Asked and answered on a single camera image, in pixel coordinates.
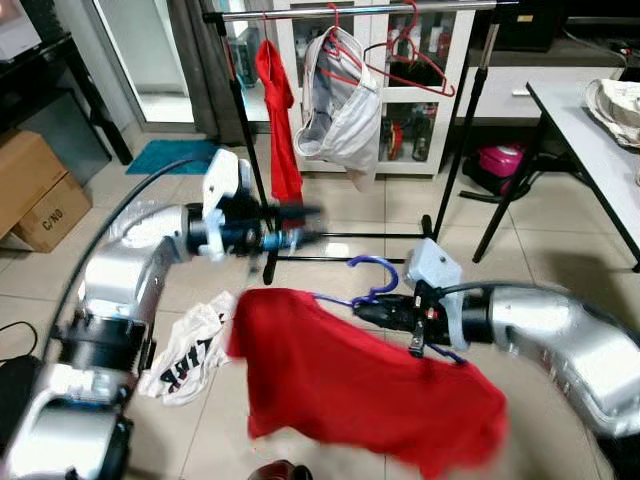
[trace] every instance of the white table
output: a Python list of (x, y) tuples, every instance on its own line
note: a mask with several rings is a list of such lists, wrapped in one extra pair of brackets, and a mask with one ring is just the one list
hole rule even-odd
[(516, 187), (537, 153), (545, 126), (551, 125), (574, 153), (578, 169), (638, 261), (634, 271), (640, 271), (640, 186), (635, 183), (640, 153), (620, 147), (609, 132), (591, 117), (584, 101), (586, 87), (586, 83), (532, 81), (527, 84), (542, 111), (536, 138), (527, 148), (509, 190), (498, 205), (474, 254), (474, 262), (482, 258), (516, 193)]

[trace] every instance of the red shirt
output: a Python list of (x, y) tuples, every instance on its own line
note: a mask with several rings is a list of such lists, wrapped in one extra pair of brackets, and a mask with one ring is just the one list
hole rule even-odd
[(293, 94), (280, 54), (268, 40), (258, 49), (256, 68), (264, 84), (271, 122), (271, 195), (281, 203), (302, 203), (302, 177), (293, 153), (287, 114), (293, 106)]
[(431, 478), (489, 460), (507, 430), (505, 397), (475, 366), (413, 358), (309, 293), (247, 291), (229, 354), (247, 361), (254, 438), (289, 426), (391, 454)]

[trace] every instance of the blue mat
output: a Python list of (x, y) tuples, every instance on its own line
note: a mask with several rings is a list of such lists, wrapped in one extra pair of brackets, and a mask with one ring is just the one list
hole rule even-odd
[(209, 140), (152, 140), (127, 169), (127, 175), (149, 175), (185, 158), (199, 161), (182, 165), (170, 175), (204, 175), (218, 146)]

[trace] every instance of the metal rack pole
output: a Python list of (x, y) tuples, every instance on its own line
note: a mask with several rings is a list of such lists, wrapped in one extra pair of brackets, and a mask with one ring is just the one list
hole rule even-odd
[[(463, 11), (463, 10), (494, 10), (498, 7), (502, 8), (504, 6), (512, 6), (517, 5), (518, 0), (430, 0), (426, 2), (416, 3), (416, 10), (418, 12), (455, 12), (455, 11)], [(246, 110), (244, 107), (244, 103), (242, 100), (242, 91), (240, 88), (240, 82), (238, 81), (235, 67), (233, 65), (233, 56), (231, 54), (231, 47), (229, 45), (229, 39), (227, 37), (227, 31), (225, 27), (225, 22), (234, 22), (241, 20), (281, 20), (281, 19), (300, 19), (300, 18), (321, 18), (321, 17), (331, 17), (336, 13), (342, 16), (349, 15), (379, 15), (379, 14), (411, 14), (414, 11), (414, 7), (409, 4), (394, 4), (394, 5), (377, 5), (377, 6), (366, 6), (366, 7), (338, 7), (337, 9), (323, 7), (323, 8), (301, 8), (296, 10), (270, 10), (263, 12), (230, 12), (230, 13), (220, 13), (220, 12), (207, 12), (203, 14), (203, 21), (205, 23), (213, 23), (216, 26), (218, 34), (220, 35), (224, 53), (227, 62), (227, 69), (229, 73), (229, 83), (231, 87), (231, 91), (233, 93), (234, 102), (238, 113), (240, 115), (240, 121), (242, 123), (242, 131), (244, 134), (245, 142), (247, 144), (247, 149), (249, 151), (249, 157), (251, 161), (251, 166), (254, 169), (254, 175), (256, 177), (256, 184), (258, 187), (258, 192), (260, 194), (260, 201), (263, 206), (267, 205), (266, 195), (264, 192), (262, 176), (260, 174), (260, 168), (258, 166), (258, 160), (256, 157), (255, 149), (253, 148), (251, 131), (249, 129), (249, 121), (247, 119)], [(463, 144), (466, 143), (466, 139), (469, 137), (469, 130), (471, 129), (471, 124), (473, 121), (473, 115), (475, 113), (475, 107), (477, 105), (478, 98), (482, 92), (482, 87), (484, 85), (484, 80), (486, 79), (487, 66), (489, 64), (489, 59), (491, 58), (491, 52), (493, 50), (493, 43), (495, 42), (495, 36), (498, 32), (498, 20), (494, 20), (492, 23), (491, 29), (487, 34), (487, 40), (485, 43), (485, 50), (483, 52), (483, 60), (481, 63), (481, 67), (484, 65), (484, 68), (479, 68), (478, 73), (475, 78), (471, 102), (469, 104), (469, 108), (467, 110), (467, 115), (465, 117), (465, 123), (463, 127)], [(437, 238), (437, 233), (440, 230), (440, 226), (442, 224), (442, 219), (444, 217), (444, 212), (447, 207), (447, 203), (449, 201), (451, 195), (451, 189), (453, 187), (453, 182), (455, 181), (455, 176), (458, 171), (458, 167), (460, 164), (460, 158), (463, 153), (464, 145), (461, 144), (456, 157), (454, 159), (454, 165), (452, 165), (451, 172), (449, 173), (449, 179), (447, 181), (447, 188), (445, 189), (445, 194), (442, 199), (442, 204), (440, 206), (440, 212), (438, 214), (438, 222), (436, 224), (436, 232), (435, 235), (431, 232), (431, 219), (428, 215), (422, 217), (422, 234), (375, 234), (375, 233), (326, 233), (324, 236), (327, 237), (339, 237), (339, 238), (425, 238), (432, 237), (434, 240)], [(265, 270), (263, 273), (264, 282), (269, 285), (273, 280), (273, 275), (275, 271), (275, 266), (277, 260), (295, 260), (295, 261), (330, 261), (330, 262), (346, 262), (350, 260), (348, 257), (316, 257), (316, 256), (278, 256), (276, 253), (269, 254), (267, 258), (267, 265), (265, 266)], [(404, 259), (393, 258), (388, 259), (391, 263), (403, 263)]]

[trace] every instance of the tile floor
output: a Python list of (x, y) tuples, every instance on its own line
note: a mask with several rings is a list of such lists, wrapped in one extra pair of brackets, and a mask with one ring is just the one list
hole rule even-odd
[[(148, 141), (136, 142), (139, 151)], [(269, 155), (268, 137), (260, 136), (257, 152)], [(269, 188), (268, 164), (264, 177)], [(41, 332), (64, 281), (92, 232), (110, 209), (139, 180), (125, 176), (112, 162), (87, 185), (94, 207), (50, 254), (0, 251), (0, 322), (29, 320)], [(306, 176), (305, 198), (327, 212), (333, 231), (413, 232), (424, 213), (435, 215), (444, 175), (433, 181), (387, 178), (370, 193), (359, 194), (339, 175)], [(469, 188), (460, 178), (457, 189)], [(199, 179), (169, 176), (144, 195), (160, 202), (200, 198)], [(513, 279), (556, 283), (600, 303), (624, 321), (640, 327), (638, 277), (633, 259), (615, 234), (595, 197), (569, 176), (548, 174), (533, 192), (513, 205), (485, 259), (471, 255), (494, 207), (454, 197), (441, 244), (463, 266), (466, 279)], [(333, 255), (368, 253), (404, 256), (412, 243), (400, 240), (339, 239), (308, 247)], [(246, 284), (246, 263), (229, 259), (212, 266), (201, 258), (173, 268), (160, 304), (156, 333), (164, 349), (172, 322), (195, 302), (208, 301), (220, 290), (239, 292)], [(382, 283), (384, 273), (372, 265), (355, 269), (338, 264), (282, 263), (276, 284), (322, 291), (346, 298)], [(340, 307), (334, 310), (345, 316)], [(403, 334), (385, 332), (347, 318), (390, 342), (406, 344)], [(17, 353), (26, 333), (4, 334), (2, 356)], [(493, 464), (482, 471), (454, 472), (455, 479), (609, 479), (606, 462), (590, 435), (577, 421), (545, 376), (519, 359), (489, 347), (474, 346), (468, 357), (509, 398), (511, 435)], [(132, 443), (132, 478), (187, 480), (247, 478), (256, 467), (286, 457), (308, 464), (316, 478), (418, 479), (415, 470), (390, 458), (351, 448), (321, 446), (292, 431), (269, 442), (250, 443), (246, 436), (247, 391), (244, 367), (231, 364), (216, 372), (207, 392), (194, 403), (168, 409), (157, 401), (136, 397), (130, 413), (136, 422)]]

